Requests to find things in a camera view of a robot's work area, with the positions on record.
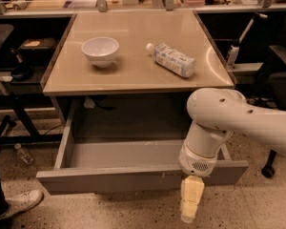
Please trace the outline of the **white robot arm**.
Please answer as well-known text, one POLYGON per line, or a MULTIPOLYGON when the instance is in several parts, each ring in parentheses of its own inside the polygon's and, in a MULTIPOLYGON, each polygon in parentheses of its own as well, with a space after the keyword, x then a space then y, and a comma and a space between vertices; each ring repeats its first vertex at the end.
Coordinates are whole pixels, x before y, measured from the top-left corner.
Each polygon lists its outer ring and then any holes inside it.
POLYGON ((181 220, 195 219, 205 184, 217 161, 219 148, 232 134, 240 133, 286 156, 286 111, 247 103, 243 94, 231 89, 202 88, 187 100, 192 124, 179 154, 187 175, 181 182, 181 220))

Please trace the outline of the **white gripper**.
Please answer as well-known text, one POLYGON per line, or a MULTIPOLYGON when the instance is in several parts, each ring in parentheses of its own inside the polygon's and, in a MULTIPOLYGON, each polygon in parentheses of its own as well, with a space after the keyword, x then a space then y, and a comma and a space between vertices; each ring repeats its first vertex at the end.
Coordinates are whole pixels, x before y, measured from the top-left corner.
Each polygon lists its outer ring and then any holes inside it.
POLYGON ((183 143, 178 162, 181 170, 188 175, 181 183, 180 217, 183 222, 192 223, 205 187, 202 177, 208 177, 212 173, 217 156, 197 155, 183 143))

